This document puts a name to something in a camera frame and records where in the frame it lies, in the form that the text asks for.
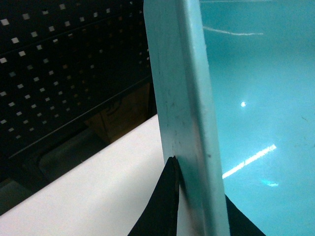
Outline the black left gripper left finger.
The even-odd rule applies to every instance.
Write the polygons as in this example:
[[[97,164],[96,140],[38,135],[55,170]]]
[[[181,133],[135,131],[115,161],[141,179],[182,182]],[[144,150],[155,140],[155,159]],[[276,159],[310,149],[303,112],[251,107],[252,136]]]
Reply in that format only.
[[[130,236],[175,236],[179,207],[180,166],[169,157],[154,191]]]

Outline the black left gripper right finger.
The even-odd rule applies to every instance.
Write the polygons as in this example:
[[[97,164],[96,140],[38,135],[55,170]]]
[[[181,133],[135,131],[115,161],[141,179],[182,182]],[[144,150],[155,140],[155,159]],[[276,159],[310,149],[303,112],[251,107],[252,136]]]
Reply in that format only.
[[[225,195],[228,222],[231,236],[265,236]]]

